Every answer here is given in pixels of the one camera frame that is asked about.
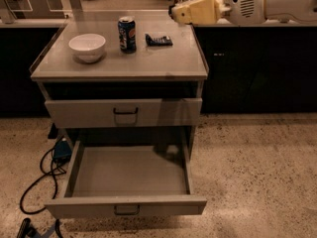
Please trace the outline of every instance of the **closed drawer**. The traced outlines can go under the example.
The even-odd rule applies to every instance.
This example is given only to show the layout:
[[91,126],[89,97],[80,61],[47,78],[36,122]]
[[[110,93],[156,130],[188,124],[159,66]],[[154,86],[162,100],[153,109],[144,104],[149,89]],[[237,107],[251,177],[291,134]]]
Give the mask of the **closed drawer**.
[[57,128],[196,125],[201,98],[49,100]]
[[203,212],[206,198],[193,195],[182,127],[113,129],[120,145],[108,134],[76,142],[60,198],[46,204],[55,218]]

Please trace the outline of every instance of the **soda can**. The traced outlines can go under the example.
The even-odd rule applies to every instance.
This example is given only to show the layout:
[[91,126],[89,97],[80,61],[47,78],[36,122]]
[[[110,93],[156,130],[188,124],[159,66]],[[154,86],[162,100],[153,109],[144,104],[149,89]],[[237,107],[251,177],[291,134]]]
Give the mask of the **soda can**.
[[136,22],[133,17],[122,17],[118,22],[120,49],[123,53],[133,53],[136,45]]

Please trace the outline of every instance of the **cabinet top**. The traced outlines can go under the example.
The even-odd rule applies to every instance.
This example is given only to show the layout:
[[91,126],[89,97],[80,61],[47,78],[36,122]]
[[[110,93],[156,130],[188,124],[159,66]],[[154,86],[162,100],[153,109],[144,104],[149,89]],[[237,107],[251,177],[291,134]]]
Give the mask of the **cabinet top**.
[[[137,51],[120,50],[118,20],[133,16]],[[106,54],[96,63],[75,58],[68,42],[75,36],[99,34]],[[171,47],[148,47],[145,34],[170,36]],[[108,11],[74,15],[32,74],[33,81],[203,80],[208,67],[191,26],[172,21],[167,11]]]

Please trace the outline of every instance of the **black counter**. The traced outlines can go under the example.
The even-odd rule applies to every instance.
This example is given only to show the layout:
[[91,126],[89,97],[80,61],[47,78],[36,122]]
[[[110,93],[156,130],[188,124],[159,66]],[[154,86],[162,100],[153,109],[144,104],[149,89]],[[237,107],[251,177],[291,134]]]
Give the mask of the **black counter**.
[[195,28],[204,113],[317,111],[316,27]]
[[29,67],[58,28],[0,29],[0,116],[48,115]]

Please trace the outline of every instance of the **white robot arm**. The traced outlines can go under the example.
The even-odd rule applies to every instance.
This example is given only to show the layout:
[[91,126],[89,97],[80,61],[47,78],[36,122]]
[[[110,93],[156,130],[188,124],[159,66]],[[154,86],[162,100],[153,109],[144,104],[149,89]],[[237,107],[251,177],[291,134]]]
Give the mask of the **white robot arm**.
[[317,0],[189,0],[177,3],[170,16],[179,23],[211,25],[225,18],[235,25],[256,25],[266,20],[317,23]]

